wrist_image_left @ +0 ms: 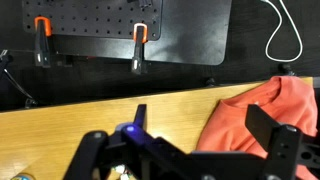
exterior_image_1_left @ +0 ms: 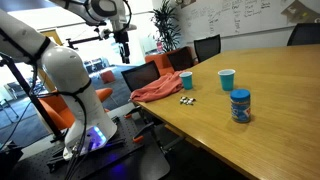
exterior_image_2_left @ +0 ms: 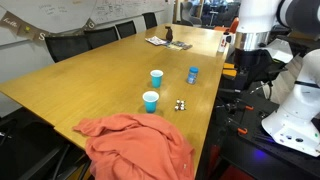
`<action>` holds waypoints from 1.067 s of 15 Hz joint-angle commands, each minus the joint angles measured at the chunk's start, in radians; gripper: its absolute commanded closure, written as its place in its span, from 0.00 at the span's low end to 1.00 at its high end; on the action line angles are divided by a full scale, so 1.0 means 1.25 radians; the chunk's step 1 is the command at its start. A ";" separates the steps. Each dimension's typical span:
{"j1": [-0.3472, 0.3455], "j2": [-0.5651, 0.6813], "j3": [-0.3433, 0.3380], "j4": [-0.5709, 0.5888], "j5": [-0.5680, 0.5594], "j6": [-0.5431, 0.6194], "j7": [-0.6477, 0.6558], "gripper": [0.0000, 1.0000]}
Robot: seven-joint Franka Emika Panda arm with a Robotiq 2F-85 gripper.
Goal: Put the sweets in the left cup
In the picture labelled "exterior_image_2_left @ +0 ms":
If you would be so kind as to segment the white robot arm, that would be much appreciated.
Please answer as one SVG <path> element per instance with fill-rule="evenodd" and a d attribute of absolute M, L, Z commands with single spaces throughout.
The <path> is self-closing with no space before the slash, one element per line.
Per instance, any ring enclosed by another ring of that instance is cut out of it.
<path fill-rule="evenodd" d="M 275 22 L 305 35 L 320 34 L 320 0 L 241 0 L 236 29 L 235 88 L 245 90 L 270 65 L 268 42 Z M 320 50 L 303 57 L 293 90 L 278 109 L 261 121 L 263 129 L 283 146 L 317 157 L 320 135 L 312 119 L 320 112 Z"/>

